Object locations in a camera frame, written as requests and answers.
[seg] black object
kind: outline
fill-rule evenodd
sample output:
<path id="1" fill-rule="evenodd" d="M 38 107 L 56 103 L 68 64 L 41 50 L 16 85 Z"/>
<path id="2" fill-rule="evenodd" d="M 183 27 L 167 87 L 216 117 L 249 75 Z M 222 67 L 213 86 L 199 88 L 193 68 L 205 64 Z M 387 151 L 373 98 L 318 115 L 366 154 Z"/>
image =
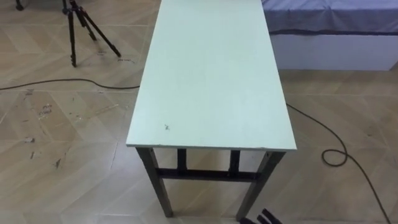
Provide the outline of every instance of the black object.
<path id="1" fill-rule="evenodd" d="M 88 16 L 87 12 L 81 7 L 78 6 L 75 0 L 69 0 L 69 4 L 71 8 L 67 9 L 68 14 L 68 23 L 69 23 L 69 34 L 70 34 L 70 47 L 72 49 L 72 54 L 70 59 L 72 61 L 72 65 L 76 67 L 76 50 L 75 50 L 75 29 L 73 27 L 73 12 L 76 14 L 78 20 L 82 27 L 87 28 L 88 35 L 91 37 L 92 40 L 96 41 L 97 38 L 95 37 L 91 27 L 88 25 L 87 21 L 94 27 L 94 29 L 99 33 L 99 35 L 105 40 L 108 46 L 113 50 L 113 52 L 120 57 L 120 52 L 116 49 L 116 47 L 106 38 L 106 36 L 102 33 L 100 28 L 94 23 L 94 21 Z"/>
<path id="2" fill-rule="evenodd" d="M 257 216 L 257 220 L 260 222 L 260 224 L 282 224 L 271 212 L 269 212 L 267 209 L 264 209 L 262 211 L 262 214 L 266 217 L 266 219 L 260 214 Z M 240 224 L 256 224 L 252 220 L 248 218 L 242 218 L 240 221 Z"/>

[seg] black cable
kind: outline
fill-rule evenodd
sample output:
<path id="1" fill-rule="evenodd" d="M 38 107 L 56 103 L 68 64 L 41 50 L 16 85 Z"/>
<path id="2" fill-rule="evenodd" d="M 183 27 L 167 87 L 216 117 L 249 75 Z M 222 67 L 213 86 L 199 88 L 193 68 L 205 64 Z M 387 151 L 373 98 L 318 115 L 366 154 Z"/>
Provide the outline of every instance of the black cable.
<path id="1" fill-rule="evenodd" d="M 130 86 L 130 87 L 105 86 L 105 85 L 98 84 L 98 83 L 94 82 L 93 80 L 88 80 L 88 79 L 85 79 L 85 78 L 61 78 L 61 79 L 57 79 L 57 80 L 44 80 L 44 81 L 39 81 L 39 82 L 25 83 L 25 84 L 16 85 L 16 86 L 0 88 L 0 91 L 1 90 L 10 90 L 10 89 L 14 89 L 14 88 L 23 87 L 23 86 L 36 85 L 36 84 L 41 84 L 41 83 L 74 82 L 74 81 L 90 82 L 90 83 L 92 83 L 92 84 L 94 84 L 96 86 L 99 86 L 99 87 L 102 87 L 102 88 L 107 88 L 107 89 L 110 89 L 110 90 L 133 90 L 135 88 L 139 88 L 139 86 Z"/>
<path id="2" fill-rule="evenodd" d="M 0 91 L 1 91 L 1 90 L 10 90 L 10 89 L 14 89 L 14 88 L 23 87 L 23 86 L 36 85 L 36 84 L 41 84 L 41 83 L 50 83 L 50 82 L 74 82 L 74 81 L 90 82 L 90 83 L 93 83 L 93 84 L 96 85 L 96 86 L 99 86 L 99 87 L 102 87 L 102 88 L 107 88 L 107 89 L 110 89 L 110 90 L 132 90 L 132 89 L 135 89 L 135 88 L 139 88 L 139 86 L 130 86 L 130 87 L 105 86 L 105 85 L 98 84 L 98 83 L 94 82 L 93 80 L 88 80 L 88 79 L 85 79 L 85 78 L 62 78 L 62 79 L 57 79 L 57 80 L 44 80 L 44 81 L 39 81 L 39 82 L 25 83 L 25 84 L 16 85 L 16 86 L 10 86 L 10 87 L 5 87 L 5 88 L 0 88 Z M 330 129 L 328 126 L 324 125 L 323 123 L 321 123 L 321 122 L 318 121 L 317 119 L 311 117 L 310 115 L 305 114 L 304 112 L 300 111 L 299 109 L 295 108 L 294 106 L 292 106 L 292 105 L 290 105 L 290 104 L 288 104 L 288 103 L 286 103 L 286 105 L 287 105 L 288 107 L 292 108 L 293 110 L 299 112 L 300 114 L 306 116 L 307 118 L 310 118 L 311 120 L 315 121 L 315 122 L 318 123 L 320 126 L 324 127 L 326 130 L 328 130 L 330 133 L 332 133 L 332 135 L 334 135 L 334 136 L 337 138 L 337 140 L 339 140 L 340 144 L 343 146 L 344 151 L 339 151 L 339 150 L 337 150 L 337 149 L 327 149 L 327 150 L 324 150 L 324 151 L 322 152 L 322 155 L 321 155 L 322 161 L 323 161 L 326 165 L 331 166 L 331 167 L 341 167 L 341 166 L 345 165 L 345 164 L 347 163 L 348 158 L 350 158 L 350 159 L 358 166 L 358 168 L 361 170 L 362 174 L 365 176 L 365 178 L 366 178 L 366 180 L 367 180 L 369 186 L 371 187 L 371 189 L 372 189 L 372 191 L 373 191 L 374 197 L 376 198 L 377 203 L 379 204 L 380 210 L 381 210 L 381 212 L 383 213 L 384 218 L 386 219 L 386 222 L 387 222 L 388 224 L 391 224 L 391 221 L 390 221 L 390 219 L 389 219 L 389 217 L 388 217 L 388 215 L 387 215 L 387 213 L 386 213 L 386 211 L 385 211 L 385 209 L 384 209 L 384 207 L 383 207 L 383 205 L 382 205 L 382 203 L 381 203 L 381 201 L 380 201 L 380 199 L 379 199 L 379 196 L 378 196 L 376 190 L 375 190 L 374 187 L 373 187 L 373 184 L 372 184 L 371 180 L 369 179 L 368 175 L 366 174 L 366 172 L 365 172 L 365 170 L 362 168 L 362 166 L 359 164 L 359 162 L 358 162 L 353 156 L 351 156 L 351 155 L 348 154 L 347 147 L 346 147 L 346 145 L 344 144 L 343 140 L 341 140 L 341 138 L 339 137 L 339 135 L 337 135 L 337 134 L 336 134 L 332 129 Z M 333 163 L 331 163 L 331 162 L 328 162 L 328 161 L 325 159 L 325 154 L 328 153 L 328 152 L 337 152 L 337 153 L 340 153 L 340 154 L 344 155 L 343 161 L 341 161 L 341 162 L 339 162 L 339 163 L 336 163 L 336 164 L 333 164 Z"/>
<path id="3" fill-rule="evenodd" d="M 368 175 L 366 174 L 366 172 L 365 172 L 365 170 L 362 168 L 362 166 L 359 164 L 359 162 L 358 162 L 353 156 L 351 156 L 350 154 L 348 154 L 347 147 L 346 147 L 346 145 L 344 144 L 343 140 L 341 140 L 341 138 L 339 137 L 339 135 L 337 135 L 337 134 L 336 134 L 333 130 L 331 130 L 328 126 L 324 125 L 323 123 L 321 123 L 321 122 L 318 121 L 317 119 L 311 117 L 310 115 L 305 114 L 304 112 L 300 111 L 299 109 L 295 108 L 294 106 L 292 106 L 292 105 L 290 105 L 290 104 L 288 104 L 288 103 L 286 103 L 286 105 L 287 105 L 288 107 L 292 108 L 293 110 L 299 112 L 300 114 L 302 114 L 302 115 L 304 115 L 304 116 L 310 118 L 311 120 L 315 121 L 316 123 L 318 123 L 319 125 L 321 125 L 321 126 L 324 127 L 325 129 L 327 129 L 330 133 L 332 133 L 332 134 L 339 140 L 339 142 L 340 142 L 341 145 L 343 146 L 344 151 L 340 151 L 340 150 L 337 150 L 337 149 L 327 149 L 327 150 L 324 150 L 324 151 L 322 152 L 322 155 L 321 155 L 322 161 L 323 161 L 326 165 L 331 166 L 331 167 L 341 167 L 341 166 L 343 166 L 344 164 L 346 164 L 348 158 L 350 158 L 350 159 L 358 166 L 358 168 L 361 170 L 362 174 L 365 176 L 365 178 L 366 178 L 366 180 L 367 180 L 369 186 L 371 187 L 371 189 L 372 189 L 372 191 L 373 191 L 374 197 L 376 198 L 377 203 L 379 204 L 380 210 L 381 210 L 381 212 L 383 213 L 384 218 L 386 219 L 386 222 L 387 222 L 388 224 L 391 224 L 391 221 L 390 221 L 390 219 L 389 219 L 389 217 L 388 217 L 388 215 L 387 215 L 387 213 L 386 213 L 386 211 L 385 211 L 385 209 L 384 209 L 384 207 L 383 207 L 383 205 L 382 205 L 382 203 L 381 203 L 381 201 L 380 201 L 380 199 L 379 199 L 379 196 L 378 196 L 376 190 L 375 190 L 374 187 L 373 187 L 373 184 L 372 184 L 370 178 L 368 177 Z M 339 163 L 336 163 L 336 164 L 333 164 L 333 163 L 331 163 L 331 162 L 328 162 L 328 161 L 325 159 L 325 154 L 328 153 L 328 152 L 337 152 L 337 153 L 340 153 L 340 154 L 344 155 L 343 161 L 341 161 L 341 162 L 339 162 Z"/>

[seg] black metal frame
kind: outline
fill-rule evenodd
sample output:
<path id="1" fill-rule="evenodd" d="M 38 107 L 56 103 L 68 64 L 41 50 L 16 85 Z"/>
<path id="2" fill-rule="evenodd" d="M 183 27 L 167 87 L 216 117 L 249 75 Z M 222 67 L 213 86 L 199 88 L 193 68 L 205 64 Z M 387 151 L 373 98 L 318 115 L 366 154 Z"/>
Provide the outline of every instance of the black metal frame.
<path id="1" fill-rule="evenodd" d="M 72 65 L 76 67 L 76 50 L 75 50 L 75 28 L 73 26 L 73 13 L 76 14 L 78 20 L 80 21 L 80 24 L 82 27 L 87 28 L 88 34 L 91 37 L 92 40 L 96 41 L 97 38 L 95 37 L 93 31 L 91 30 L 90 26 L 88 25 L 87 21 L 94 27 L 94 29 L 99 33 L 99 35 L 102 37 L 102 39 L 105 40 L 107 45 L 109 46 L 110 49 L 118 56 L 120 57 L 121 54 L 117 50 L 117 48 L 106 38 L 106 36 L 102 33 L 100 28 L 94 23 L 94 21 L 90 18 L 90 16 L 87 14 L 87 12 L 81 7 L 78 6 L 75 0 L 69 0 L 69 4 L 71 5 L 70 9 L 68 10 L 68 23 L 69 23 L 69 35 L 70 35 L 70 47 L 72 54 L 70 55 L 70 59 L 72 61 Z"/>
<path id="2" fill-rule="evenodd" d="M 153 148 L 137 148 L 137 152 L 144 163 L 149 179 L 155 189 L 157 198 L 166 217 L 172 217 L 173 211 L 170 205 L 163 179 L 180 180 L 217 180 L 228 182 L 251 182 L 248 192 L 236 214 L 236 220 L 244 218 L 253 206 L 265 186 L 272 171 L 284 156 L 284 152 L 266 152 L 257 172 L 240 172 L 240 151 L 232 150 L 229 159 L 228 171 L 218 170 L 192 170 L 187 169 L 187 150 L 177 149 L 177 168 L 159 168 Z"/>

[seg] metal table leg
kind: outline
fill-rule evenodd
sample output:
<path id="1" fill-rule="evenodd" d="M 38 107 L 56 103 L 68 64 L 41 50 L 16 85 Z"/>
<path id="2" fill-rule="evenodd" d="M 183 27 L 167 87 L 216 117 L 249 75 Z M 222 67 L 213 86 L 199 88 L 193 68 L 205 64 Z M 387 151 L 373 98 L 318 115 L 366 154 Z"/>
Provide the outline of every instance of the metal table leg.
<path id="1" fill-rule="evenodd" d="M 262 188 L 265 186 L 268 178 L 271 176 L 272 171 L 274 171 L 276 165 L 280 162 L 284 155 L 284 152 L 267 152 L 264 155 L 257 170 L 257 173 L 260 173 L 260 176 L 257 181 L 250 185 L 248 192 L 244 196 L 243 202 L 238 210 L 238 213 L 236 214 L 237 221 L 240 221 L 240 219 L 248 214 Z"/>
<path id="2" fill-rule="evenodd" d="M 152 185 L 154 186 L 156 196 L 159 199 L 165 216 L 172 217 L 173 211 L 170 205 L 169 196 L 167 195 L 163 180 L 159 177 L 156 171 L 159 166 L 156 161 L 154 150 L 151 148 L 137 148 L 137 152 L 144 163 L 144 167 L 148 173 Z"/>

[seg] blue bedsheet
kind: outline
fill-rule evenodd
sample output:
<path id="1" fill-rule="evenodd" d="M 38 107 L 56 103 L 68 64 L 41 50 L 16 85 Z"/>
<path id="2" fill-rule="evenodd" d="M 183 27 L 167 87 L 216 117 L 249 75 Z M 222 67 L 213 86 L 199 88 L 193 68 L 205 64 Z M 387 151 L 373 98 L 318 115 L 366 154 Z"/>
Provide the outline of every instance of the blue bedsheet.
<path id="1" fill-rule="evenodd" d="M 262 0 L 270 32 L 398 32 L 398 0 Z"/>

